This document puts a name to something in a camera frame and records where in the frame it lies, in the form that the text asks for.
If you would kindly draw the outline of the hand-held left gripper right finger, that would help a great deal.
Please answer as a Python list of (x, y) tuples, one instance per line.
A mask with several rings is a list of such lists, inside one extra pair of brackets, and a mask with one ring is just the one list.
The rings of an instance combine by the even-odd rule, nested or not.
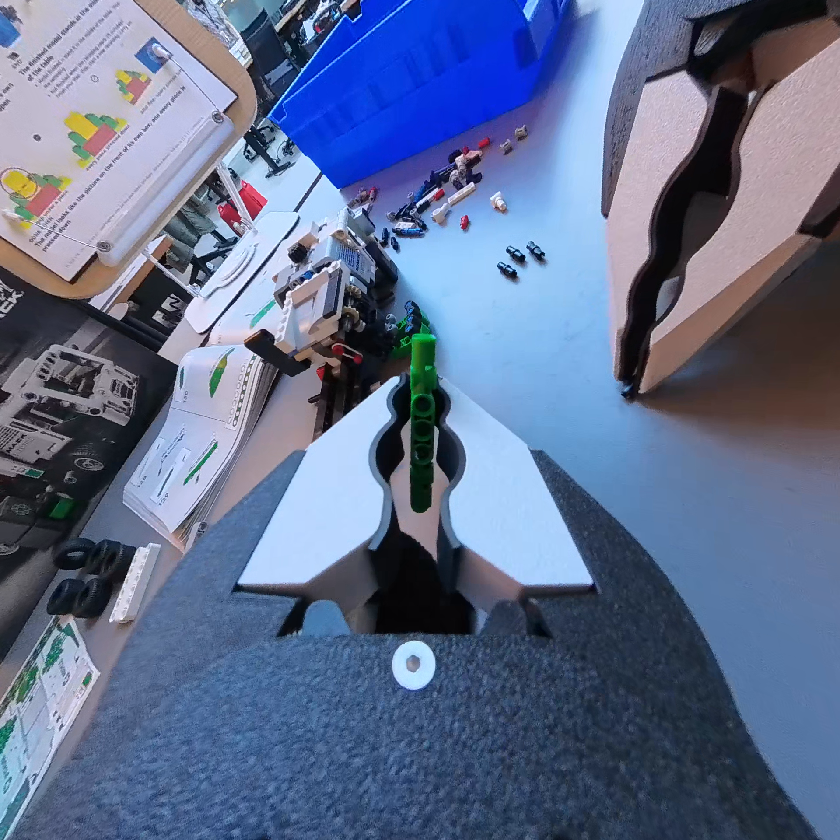
[(533, 453), (438, 379), (437, 571), (445, 591), (491, 613), (501, 602), (592, 592), (595, 582)]

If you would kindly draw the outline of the green lego beam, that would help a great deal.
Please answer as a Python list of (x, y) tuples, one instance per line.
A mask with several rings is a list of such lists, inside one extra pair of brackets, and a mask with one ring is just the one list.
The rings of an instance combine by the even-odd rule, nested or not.
[(434, 483), (435, 395), (438, 387), (435, 336), (431, 333), (414, 335), (411, 350), (410, 501), (415, 513), (424, 513), (432, 505)]

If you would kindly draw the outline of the pile of small lego pieces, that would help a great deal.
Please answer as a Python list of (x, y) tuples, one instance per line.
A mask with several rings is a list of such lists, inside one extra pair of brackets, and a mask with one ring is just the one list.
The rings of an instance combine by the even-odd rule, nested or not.
[(472, 196), (483, 178), (479, 170), (492, 145), (491, 137), (483, 136), (473, 145), (464, 144), (448, 154), (447, 163), (433, 168), (421, 184), (412, 189), (403, 204), (386, 214), (386, 225), (378, 230), (370, 220), (370, 208), (377, 201), (380, 189), (363, 186), (356, 191), (347, 207), (357, 222), (360, 241), (373, 256), (389, 247), (397, 249), (399, 238), (421, 238), (427, 233), (426, 212), (433, 222), (444, 225), (450, 211)]

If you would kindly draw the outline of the clear acrylic holder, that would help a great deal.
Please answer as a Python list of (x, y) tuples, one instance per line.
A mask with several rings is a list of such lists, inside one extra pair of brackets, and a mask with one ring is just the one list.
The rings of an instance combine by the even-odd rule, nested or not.
[(236, 94), (184, 50), (151, 38), (136, 57), (154, 70), (153, 96), (88, 195), (98, 213), (90, 237), (108, 267), (148, 241), (156, 220), (234, 131), (225, 109)]

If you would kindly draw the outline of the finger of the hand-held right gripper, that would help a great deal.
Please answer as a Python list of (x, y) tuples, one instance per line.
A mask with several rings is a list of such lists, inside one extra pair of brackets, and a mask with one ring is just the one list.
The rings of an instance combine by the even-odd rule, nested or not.
[(658, 296), (679, 263), (690, 203), (726, 196), (749, 94), (695, 80), (644, 85), (606, 217), (614, 375), (639, 384)]
[(732, 164), (726, 196), (699, 192), (689, 205), (638, 395), (725, 332), (837, 225), (838, 63), (804, 62), (749, 94)]

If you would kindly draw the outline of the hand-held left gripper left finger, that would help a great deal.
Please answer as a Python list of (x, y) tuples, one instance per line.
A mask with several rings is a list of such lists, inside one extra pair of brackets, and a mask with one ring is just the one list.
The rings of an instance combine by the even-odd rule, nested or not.
[(391, 479), (403, 462), (403, 378), (394, 376), (302, 453), (237, 581), (249, 594), (335, 606), (371, 633), (371, 598), (393, 573)]

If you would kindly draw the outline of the blue plastic bin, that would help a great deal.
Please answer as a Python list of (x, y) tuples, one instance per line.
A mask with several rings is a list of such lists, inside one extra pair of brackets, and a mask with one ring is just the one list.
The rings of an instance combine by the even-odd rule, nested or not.
[(571, 22), (565, 1), (366, 1), (269, 113), (337, 187), (528, 102)]

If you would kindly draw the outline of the green white sticker sheet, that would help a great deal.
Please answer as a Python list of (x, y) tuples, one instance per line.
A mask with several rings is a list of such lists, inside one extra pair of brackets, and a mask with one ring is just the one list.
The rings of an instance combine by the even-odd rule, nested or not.
[(54, 616), (1, 702), (1, 838), (22, 819), (96, 685), (76, 620)]

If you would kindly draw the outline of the green lego subassembly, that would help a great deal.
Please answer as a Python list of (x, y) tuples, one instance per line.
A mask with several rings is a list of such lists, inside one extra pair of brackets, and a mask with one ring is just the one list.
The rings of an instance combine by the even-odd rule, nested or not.
[(405, 316), (396, 324), (395, 344), (391, 358), (396, 361), (409, 358), (412, 353), (413, 337), (431, 333), (427, 315), (414, 300), (407, 301)]

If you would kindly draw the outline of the black lego set box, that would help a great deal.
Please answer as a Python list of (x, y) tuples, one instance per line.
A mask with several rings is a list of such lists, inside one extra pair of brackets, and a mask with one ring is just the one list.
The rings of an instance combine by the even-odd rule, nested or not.
[(2, 269), (2, 657), (68, 539), (172, 394), (175, 365), (88, 305)]

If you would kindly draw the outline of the white lego truck model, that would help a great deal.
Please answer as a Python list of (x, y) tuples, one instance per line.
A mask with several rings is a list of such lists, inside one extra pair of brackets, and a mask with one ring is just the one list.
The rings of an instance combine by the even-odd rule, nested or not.
[(318, 411), (313, 439), (356, 407), (381, 382), (393, 361), (398, 319), (387, 311), (398, 271), (387, 249), (372, 255), (357, 237), (359, 225), (348, 207), (281, 251), (285, 259), (272, 275), (281, 307), (276, 336), (265, 330), (245, 347), (293, 377), (314, 370), (320, 393), (310, 399)]

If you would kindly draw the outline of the white lego plate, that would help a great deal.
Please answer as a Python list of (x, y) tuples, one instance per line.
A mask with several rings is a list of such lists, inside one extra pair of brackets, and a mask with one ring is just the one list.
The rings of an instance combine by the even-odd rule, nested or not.
[(136, 549), (113, 605), (109, 623), (127, 624), (137, 618), (160, 552), (161, 545), (155, 542)]

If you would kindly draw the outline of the open instruction booklet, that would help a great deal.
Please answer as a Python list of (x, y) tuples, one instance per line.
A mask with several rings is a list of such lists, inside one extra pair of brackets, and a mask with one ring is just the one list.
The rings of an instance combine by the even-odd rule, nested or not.
[(124, 504), (177, 549), (214, 506), (278, 370), (242, 343), (186, 353), (161, 431), (122, 493)]

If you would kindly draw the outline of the red chair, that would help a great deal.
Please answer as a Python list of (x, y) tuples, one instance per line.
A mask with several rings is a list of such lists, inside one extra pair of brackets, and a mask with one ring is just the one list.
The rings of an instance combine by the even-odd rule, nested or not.
[[(245, 207), (250, 219), (255, 222), (259, 214), (268, 204), (268, 200), (262, 193), (258, 192), (251, 184), (242, 181), (238, 188), (240, 200)], [(222, 221), (237, 235), (245, 232), (242, 217), (237, 206), (231, 200), (222, 201), (217, 205), (217, 210)]]

